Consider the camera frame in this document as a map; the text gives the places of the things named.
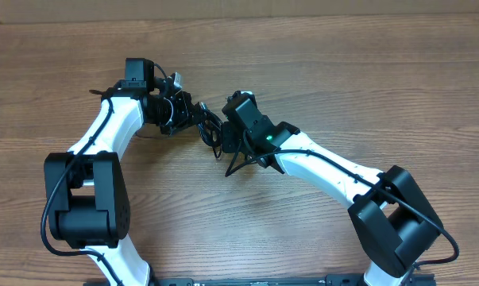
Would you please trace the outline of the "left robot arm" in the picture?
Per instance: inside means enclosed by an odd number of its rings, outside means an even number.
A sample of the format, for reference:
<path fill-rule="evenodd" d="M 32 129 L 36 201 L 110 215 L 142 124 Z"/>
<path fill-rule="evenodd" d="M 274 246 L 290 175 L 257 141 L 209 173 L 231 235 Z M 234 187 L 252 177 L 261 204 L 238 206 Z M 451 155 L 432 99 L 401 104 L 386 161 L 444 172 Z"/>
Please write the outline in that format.
<path fill-rule="evenodd" d="M 108 285 L 157 283 L 129 236 L 121 159 L 130 140 L 145 124 L 171 136 L 199 118 L 182 76 L 157 77 L 159 69 L 145 58 L 126 59 L 124 78 L 98 91 L 101 109 L 87 132 L 68 151 L 49 153 L 44 162 L 44 247 L 60 257 L 90 257 Z"/>

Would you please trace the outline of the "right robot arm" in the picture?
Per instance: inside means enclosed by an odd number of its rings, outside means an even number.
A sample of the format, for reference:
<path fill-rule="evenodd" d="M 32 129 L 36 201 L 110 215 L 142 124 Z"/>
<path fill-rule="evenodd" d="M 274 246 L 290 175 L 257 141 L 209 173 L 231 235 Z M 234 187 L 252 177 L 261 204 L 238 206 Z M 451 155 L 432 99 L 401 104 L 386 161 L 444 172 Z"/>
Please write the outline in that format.
<path fill-rule="evenodd" d="M 407 170 L 396 165 L 387 172 L 364 167 L 324 149 L 287 122 L 274 125 L 249 91 L 236 91 L 222 112 L 224 152 L 242 153 L 247 164 L 305 180 L 347 209 L 371 260 L 361 284 L 410 282 L 442 222 Z"/>

